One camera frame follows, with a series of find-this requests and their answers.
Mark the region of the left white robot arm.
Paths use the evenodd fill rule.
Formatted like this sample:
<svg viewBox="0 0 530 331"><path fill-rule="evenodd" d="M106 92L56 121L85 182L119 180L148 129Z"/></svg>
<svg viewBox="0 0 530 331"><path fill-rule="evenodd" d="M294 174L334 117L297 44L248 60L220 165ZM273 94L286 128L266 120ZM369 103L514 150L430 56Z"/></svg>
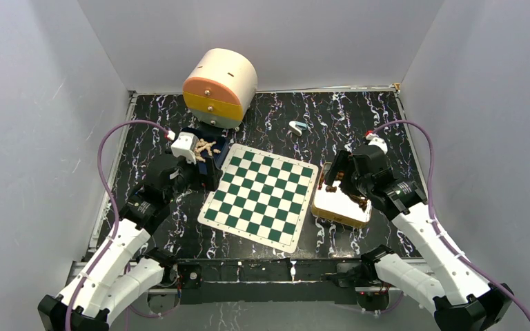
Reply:
<svg viewBox="0 0 530 331"><path fill-rule="evenodd" d="M146 290L170 287L178 279L176 257L153 248L137 265L130 260L170 214L170 203L199 182L196 164L171 153L148 166L144 180L129 193L118 222L79 274L59 294L38 305L46 330L108 330L117 315Z"/></svg>

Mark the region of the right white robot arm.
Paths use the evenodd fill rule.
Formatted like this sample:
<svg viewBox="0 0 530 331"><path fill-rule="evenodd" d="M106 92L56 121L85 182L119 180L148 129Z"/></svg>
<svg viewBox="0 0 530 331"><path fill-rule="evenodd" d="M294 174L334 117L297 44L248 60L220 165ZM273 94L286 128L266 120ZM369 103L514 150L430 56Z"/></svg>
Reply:
<svg viewBox="0 0 530 331"><path fill-rule="evenodd" d="M423 189L413 180L395 177L383 149L366 145L360 154L340 150L324 177L327 184L335 180L350 198L369 200L412 242L432 271L427 274L379 245L361 256L367 284L399 288L427 309L441 330L486 330L502 319L512 302L511 290L463 263L464 254L429 218Z"/></svg>

